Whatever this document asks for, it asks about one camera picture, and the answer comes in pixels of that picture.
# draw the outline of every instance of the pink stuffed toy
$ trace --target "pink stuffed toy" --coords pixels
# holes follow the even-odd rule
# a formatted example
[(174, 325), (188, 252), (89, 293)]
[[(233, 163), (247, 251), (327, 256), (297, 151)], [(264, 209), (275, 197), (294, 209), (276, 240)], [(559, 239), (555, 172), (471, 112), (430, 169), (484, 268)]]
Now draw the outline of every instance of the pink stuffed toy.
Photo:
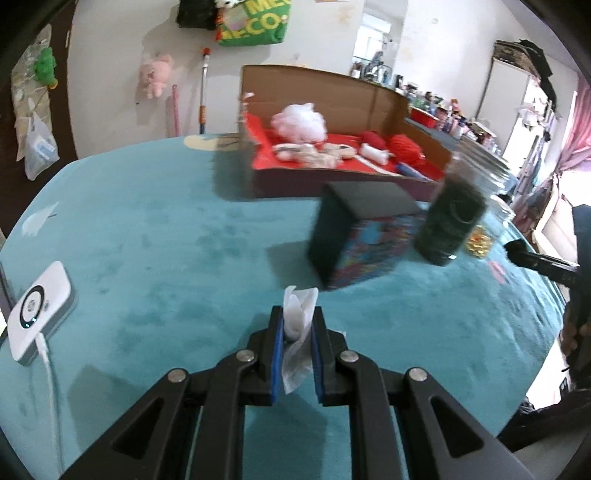
[(158, 98), (162, 95), (173, 65), (173, 58), (166, 54), (160, 55), (155, 61), (145, 63), (139, 68), (139, 81), (142, 83), (146, 98)]

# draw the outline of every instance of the broom handle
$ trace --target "broom handle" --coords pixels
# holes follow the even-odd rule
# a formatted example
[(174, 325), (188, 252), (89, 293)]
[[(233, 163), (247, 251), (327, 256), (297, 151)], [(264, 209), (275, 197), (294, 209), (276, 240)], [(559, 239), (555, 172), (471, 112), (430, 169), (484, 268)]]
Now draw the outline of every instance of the broom handle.
[(173, 85), (173, 112), (174, 112), (174, 136), (179, 137), (181, 134), (180, 121), (178, 119), (178, 86)]
[(209, 48), (203, 49), (203, 68), (201, 75), (201, 97), (199, 104), (199, 134), (205, 133), (206, 113), (207, 107), (205, 107), (205, 93), (206, 93), (206, 82), (207, 82), (207, 69), (209, 68)]

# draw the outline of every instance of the black box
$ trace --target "black box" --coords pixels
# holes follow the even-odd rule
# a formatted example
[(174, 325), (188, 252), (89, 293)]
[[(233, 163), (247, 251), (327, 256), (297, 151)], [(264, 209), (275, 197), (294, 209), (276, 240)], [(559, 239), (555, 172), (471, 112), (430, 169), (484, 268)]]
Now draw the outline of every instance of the black box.
[(417, 202), (394, 183), (327, 183), (308, 258), (328, 289), (384, 275), (424, 218)]

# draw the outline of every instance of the plastic bag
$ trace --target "plastic bag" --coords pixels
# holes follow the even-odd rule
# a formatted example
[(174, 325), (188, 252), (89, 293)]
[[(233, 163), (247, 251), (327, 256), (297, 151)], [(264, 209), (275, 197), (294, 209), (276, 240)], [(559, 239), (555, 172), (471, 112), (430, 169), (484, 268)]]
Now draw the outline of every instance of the plastic bag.
[(60, 159), (56, 139), (43, 120), (35, 112), (29, 119), (27, 145), (25, 148), (25, 173), (35, 180), (45, 169)]
[(291, 0), (246, 0), (220, 9), (216, 41), (223, 47), (282, 43), (290, 20)]
[(283, 329), (286, 340), (293, 342), (283, 353), (281, 375), (286, 394), (298, 388), (313, 370), (310, 329), (317, 300), (318, 288), (297, 291), (291, 286), (285, 289)]

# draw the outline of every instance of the teal tablecloth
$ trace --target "teal tablecloth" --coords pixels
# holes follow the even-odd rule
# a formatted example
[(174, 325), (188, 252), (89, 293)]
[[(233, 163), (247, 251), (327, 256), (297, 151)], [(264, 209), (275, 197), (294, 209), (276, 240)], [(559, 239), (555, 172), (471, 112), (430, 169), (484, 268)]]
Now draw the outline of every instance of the teal tablecloth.
[[(304, 252), (318, 201), (245, 202), (237, 151), (181, 139), (122, 148), (62, 170), (24, 213), (0, 260), (14, 293), (54, 260), (76, 306), (50, 338), (66, 464), (174, 367), (211, 368), (263, 328), (289, 284), (316, 279)], [(35, 212), (55, 206), (36, 235)], [(445, 268), (413, 250), (389, 276), (321, 293), (329, 328), (385, 368), (429, 370), (492, 433), (524, 398), (561, 324), (538, 274), (460, 254)], [(39, 358), (0, 348), (0, 426), (37, 480), (57, 477)], [(245, 480), (350, 477), (348, 414), (321, 408), (309, 379), (246, 418)]]

